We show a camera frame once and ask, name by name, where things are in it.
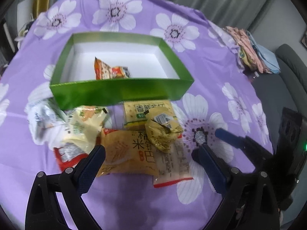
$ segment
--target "crumpled snack wrapper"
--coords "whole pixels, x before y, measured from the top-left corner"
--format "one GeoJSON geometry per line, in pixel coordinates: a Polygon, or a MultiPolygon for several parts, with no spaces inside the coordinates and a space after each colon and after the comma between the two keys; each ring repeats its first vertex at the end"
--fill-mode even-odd
{"type": "Polygon", "coordinates": [[[147,134],[142,131],[101,130],[106,159],[97,176],[110,173],[140,173],[159,176],[147,134]]]}
{"type": "Polygon", "coordinates": [[[108,114],[101,106],[79,106],[68,116],[63,143],[72,143],[89,154],[108,114]]]}
{"type": "Polygon", "coordinates": [[[183,132],[169,110],[165,107],[154,107],[145,112],[147,122],[145,129],[149,141],[160,151],[170,153],[170,144],[183,132]]]}
{"type": "Polygon", "coordinates": [[[25,112],[34,142],[43,139],[49,128],[64,125],[67,121],[67,116],[59,109],[54,98],[28,103],[25,112]]]}
{"type": "Polygon", "coordinates": [[[130,73],[127,67],[110,67],[100,59],[95,57],[94,69],[96,73],[96,80],[101,79],[118,79],[130,78],[130,73]]]}

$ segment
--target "wall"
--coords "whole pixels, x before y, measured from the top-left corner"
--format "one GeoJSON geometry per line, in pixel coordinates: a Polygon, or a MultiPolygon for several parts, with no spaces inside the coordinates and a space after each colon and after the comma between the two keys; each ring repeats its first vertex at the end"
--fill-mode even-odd
{"type": "Polygon", "coordinates": [[[306,23],[290,0],[273,0],[252,34],[258,44],[271,51],[288,44],[307,66],[307,49],[300,42],[305,30],[306,23]]]}

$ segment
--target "blue gripper pad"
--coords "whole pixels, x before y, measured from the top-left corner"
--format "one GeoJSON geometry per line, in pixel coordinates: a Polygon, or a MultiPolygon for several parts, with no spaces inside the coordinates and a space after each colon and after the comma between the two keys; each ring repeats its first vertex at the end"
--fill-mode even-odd
{"type": "Polygon", "coordinates": [[[223,175],[217,163],[212,158],[208,150],[201,146],[199,148],[199,162],[205,169],[215,191],[225,197],[227,190],[227,179],[223,175]]]}
{"type": "Polygon", "coordinates": [[[78,167],[78,174],[77,180],[77,192],[81,196],[85,194],[90,189],[101,165],[103,164],[106,158],[106,150],[105,148],[97,144],[95,148],[91,151],[89,156],[84,159],[81,163],[81,166],[78,167]]]}
{"type": "Polygon", "coordinates": [[[222,128],[215,130],[215,136],[236,149],[244,148],[244,138],[233,135],[222,128]]]}

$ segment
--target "rice cracker package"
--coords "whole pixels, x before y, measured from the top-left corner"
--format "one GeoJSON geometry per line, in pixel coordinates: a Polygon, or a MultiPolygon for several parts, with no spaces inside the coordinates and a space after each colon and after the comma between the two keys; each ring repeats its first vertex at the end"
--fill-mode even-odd
{"type": "Polygon", "coordinates": [[[169,110],[165,107],[154,107],[145,112],[147,122],[145,129],[149,141],[164,153],[170,153],[170,144],[183,132],[169,110]]]}
{"type": "Polygon", "coordinates": [[[124,128],[130,131],[145,130],[147,119],[144,112],[157,106],[167,108],[170,115],[175,118],[175,113],[169,100],[125,101],[126,123],[124,128]]]}
{"type": "Polygon", "coordinates": [[[153,152],[159,169],[159,177],[153,178],[155,188],[193,179],[181,138],[170,144],[170,153],[163,153],[156,148],[153,148],[153,152]]]}
{"type": "Polygon", "coordinates": [[[97,176],[109,173],[140,173],[159,176],[147,134],[141,131],[101,130],[106,159],[97,176]]]}

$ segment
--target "plastic wrapper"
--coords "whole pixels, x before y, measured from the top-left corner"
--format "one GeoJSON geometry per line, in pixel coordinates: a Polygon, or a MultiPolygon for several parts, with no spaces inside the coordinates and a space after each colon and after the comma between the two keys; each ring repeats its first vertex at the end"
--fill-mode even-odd
{"type": "Polygon", "coordinates": [[[88,156],[78,146],[69,143],[64,144],[60,148],[53,148],[53,151],[62,172],[69,167],[75,167],[81,159],[88,156]]]}
{"type": "Polygon", "coordinates": [[[153,152],[159,170],[159,176],[153,178],[155,188],[193,179],[181,138],[170,144],[170,153],[163,153],[156,148],[153,148],[153,152]]]}
{"type": "Polygon", "coordinates": [[[97,58],[95,58],[94,69],[96,80],[130,78],[130,73],[127,67],[110,67],[108,64],[97,58]]]}
{"type": "Polygon", "coordinates": [[[168,109],[172,117],[175,117],[174,110],[169,100],[143,100],[143,101],[125,101],[124,114],[125,125],[124,128],[130,131],[144,131],[145,123],[147,121],[145,111],[154,107],[165,107],[168,109]]]}
{"type": "Polygon", "coordinates": [[[89,154],[95,147],[108,110],[100,106],[79,106],[68,116],[62,142],[72,143],[89,154]]]}
{"type": "Polygon", "coordinates": [[[182,127],[165,107],[154,107],[145,112],[145,129],[149,141],[160,151],[170,153],[170,144],[183,132],[182,127]]]}
{"type": "Polygon", "coordinates": [[[28,103],[25,112],[28,114],[29,129],[34,142],[41,139],[48,128],[63,125],[67,121],[66,114],[59,109],[54,98],[28,103]]]}
{"type": "Polygon", "coordinates": [[[159,176],[152,146],[145,132],[101,130],[106,159],[97,176],[110,173],[141,173],[159,176]]]}

